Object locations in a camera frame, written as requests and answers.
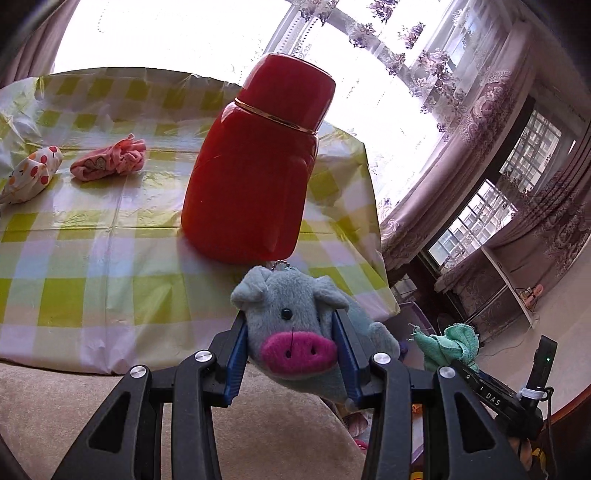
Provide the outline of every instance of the red water bottle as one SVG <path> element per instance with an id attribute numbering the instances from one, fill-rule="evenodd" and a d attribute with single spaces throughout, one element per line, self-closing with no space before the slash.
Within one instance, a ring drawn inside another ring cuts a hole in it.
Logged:
<path id="1" fill-rule="evenodd" d="M 213 123 L 189 180 L 181 225 L 202 254 L 233 264 L 296 247 L 318 130 L 335 93 L 323 70 L 271 53 Z"/>

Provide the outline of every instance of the plastic tablecloth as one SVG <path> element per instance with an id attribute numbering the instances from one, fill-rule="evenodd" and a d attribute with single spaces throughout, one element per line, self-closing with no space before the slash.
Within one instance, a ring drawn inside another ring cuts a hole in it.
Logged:
<path id="1" fill-rule="evenodd" d="M 164 70 L 108 68 L 0 91 L 0 182 L 42 146 L 64 153 L 48 188 L 0 210 L 0 358 L 75 372 L 179 363 L 230 327 L 248 267 L 200 256 L 180 211 L 196 154 L 239 87 Z M 134 133 L 143 171 L 81 183 L 73 160 Z M 288 261 L 330 275 L 370 316 L 398 313 L 385 275 L 363 144 L 328 124 Z"/>

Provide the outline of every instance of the sofa cushion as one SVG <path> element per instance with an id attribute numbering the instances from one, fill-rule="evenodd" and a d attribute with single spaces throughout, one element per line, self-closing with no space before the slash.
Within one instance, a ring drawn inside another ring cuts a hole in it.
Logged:
<path id="1" fill-rule="evenodd" d="M 0 363 L 0 434 L 32 480 L 48 480 L 118 377 Z M 162 479 L 171 478 L 170 405 Z M 288 390 L 247 366 L 240 395 L 214 408 L 224 480 L 359 479 L 365 460 L 343 424 L 313 395 Z"/>

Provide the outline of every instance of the gray plush pig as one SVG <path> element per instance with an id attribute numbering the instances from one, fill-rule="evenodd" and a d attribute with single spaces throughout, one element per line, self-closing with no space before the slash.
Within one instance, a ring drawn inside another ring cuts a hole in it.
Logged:
<path id="1" fill-rule="evenodd" d="M 232 292 L 231 302 L 246 314 L 251 361 L 277 383 L 335 403 L 347 399 L 332 340 L 332 313 L 345 309 L 358 335 L 376 351 L 400 356 L 396 339 L 330 277 L 313 278 L 281 264 L 254 267 Z"/>

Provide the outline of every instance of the green cloth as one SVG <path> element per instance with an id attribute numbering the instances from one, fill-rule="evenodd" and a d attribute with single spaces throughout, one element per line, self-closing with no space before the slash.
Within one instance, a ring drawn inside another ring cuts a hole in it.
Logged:
<path id="1" fill-rule="evenodd" d="M 448 366 L 452 360 L 459 360 L 476 373 L 480 371 L 475 362 L 478 353 L 478 335 L 474 328 L 464 323 L 456 323 L 445 329 L 443 336 L 425 335 L 420 327 L 414 326 L 412 333 L 417 346 L 425 354 L 425 370 L 436 371 Z"/>

